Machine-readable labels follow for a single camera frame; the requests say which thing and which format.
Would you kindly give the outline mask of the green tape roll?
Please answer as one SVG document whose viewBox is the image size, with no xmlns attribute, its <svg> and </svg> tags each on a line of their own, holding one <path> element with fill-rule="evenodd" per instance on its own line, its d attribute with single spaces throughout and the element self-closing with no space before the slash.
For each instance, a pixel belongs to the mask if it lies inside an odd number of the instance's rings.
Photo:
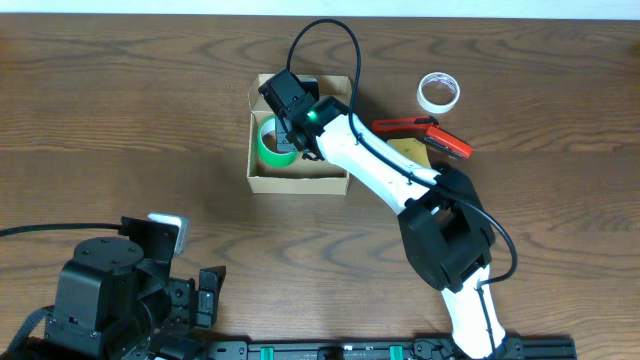
<svg viewBox="0 0 640 360">
<path fill-rule="evenodd" d="M 276 117 L 271 116 L 265 119 L 259 126 L 257 153 L 260 160 L 271 167 L 283 168 L 291 165 L 297 158 L 296 151 L 280 153 L 271 150 L 264 142 L 264 137 L 269 134 L 276 134 Z"/>
</svg>

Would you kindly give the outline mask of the white tape roll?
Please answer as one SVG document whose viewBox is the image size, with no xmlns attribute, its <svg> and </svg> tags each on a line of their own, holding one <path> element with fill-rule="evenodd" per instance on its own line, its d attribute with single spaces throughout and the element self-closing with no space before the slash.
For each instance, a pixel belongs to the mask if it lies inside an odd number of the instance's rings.
<svg viewBox="0 0 640 360">
<path fill-rule="evenodd" d="M 425 75 L 416 91 L 418 104 L 432 114 L 449 112 L 458 102 L 461 89 L 455 78 L 443 72 Z"/>
</svg>

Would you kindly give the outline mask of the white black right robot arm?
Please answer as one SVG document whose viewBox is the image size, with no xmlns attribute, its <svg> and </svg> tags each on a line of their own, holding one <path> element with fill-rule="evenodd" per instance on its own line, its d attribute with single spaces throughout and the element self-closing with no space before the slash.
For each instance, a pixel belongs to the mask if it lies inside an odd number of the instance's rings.
<svg viewBox="0 0 640 360">
<path fill-rule="evenodd" d="M 470 179 L 406 158 L 347 105 L 313 94 L 287 69 L 259 93 L 298 151 L 347 171 L 393 210 L 407 260 L 443 296 L 456 346 L 472 359 L 500 357 L 506 332 L 489 291 L 495 235 Z"/>
</svg>

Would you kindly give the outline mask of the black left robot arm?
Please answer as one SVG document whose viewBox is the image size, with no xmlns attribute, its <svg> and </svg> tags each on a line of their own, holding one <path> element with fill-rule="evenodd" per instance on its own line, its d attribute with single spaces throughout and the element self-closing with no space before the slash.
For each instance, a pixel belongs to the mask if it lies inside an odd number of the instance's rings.
<svg viewBox="0 0 640 360">
<path fill-rule="evenodd" d="M 217 319 L 223 266 L 170 275 L 174 241 L 98 237 L 74 249 L 53 305 L 30 314 L 5 359 L 204 359 L 193 328 Z"/>
</svg>

